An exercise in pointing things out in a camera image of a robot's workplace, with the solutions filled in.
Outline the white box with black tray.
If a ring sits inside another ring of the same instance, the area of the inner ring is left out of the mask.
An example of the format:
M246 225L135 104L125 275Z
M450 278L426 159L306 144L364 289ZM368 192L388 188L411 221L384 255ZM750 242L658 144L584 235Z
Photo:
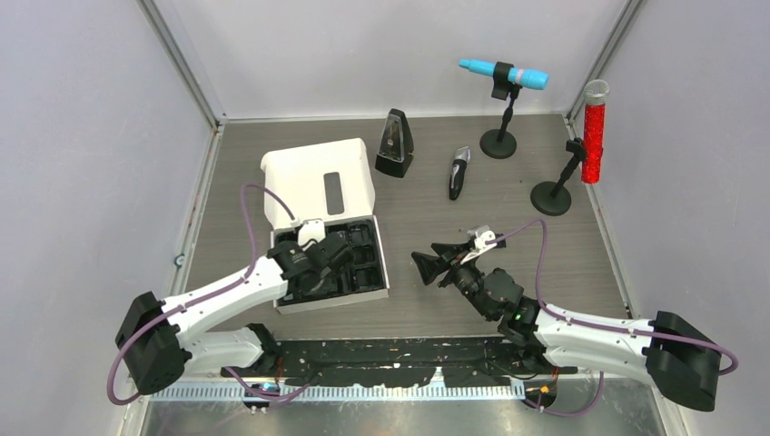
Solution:
M338 234L353 251L353 264L333 295L286 295L273 304L280 314L384 299L390 279L374 213L375 189L360 138L266 153L261 160L264 214L271 246L297 242L294 228L322 219L326 236Z

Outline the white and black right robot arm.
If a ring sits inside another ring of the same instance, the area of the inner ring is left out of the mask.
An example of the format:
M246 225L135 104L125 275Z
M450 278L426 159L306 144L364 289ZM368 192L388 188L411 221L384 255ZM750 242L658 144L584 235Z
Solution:
M714 342L673 312L653 320L614 319L572 312L525 296L502 268L476 265L470 243L434 243L410 257L426 285L452 285L518 352L529 372L576 367L656 387L668 400L713 411L721 354Z

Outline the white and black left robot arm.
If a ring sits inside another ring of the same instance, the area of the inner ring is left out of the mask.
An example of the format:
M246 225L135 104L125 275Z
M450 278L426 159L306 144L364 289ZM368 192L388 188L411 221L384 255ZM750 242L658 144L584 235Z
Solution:
M135 297L115 337L110 401L124 405L155 394L187 372L237 367L258 376L271 374L279 353L263 325L233 332L215 332L214 327L289 293L335 282L353 260L352 248L336 233L307 247L284 241L244 269L192 292L164 300L153 292Z

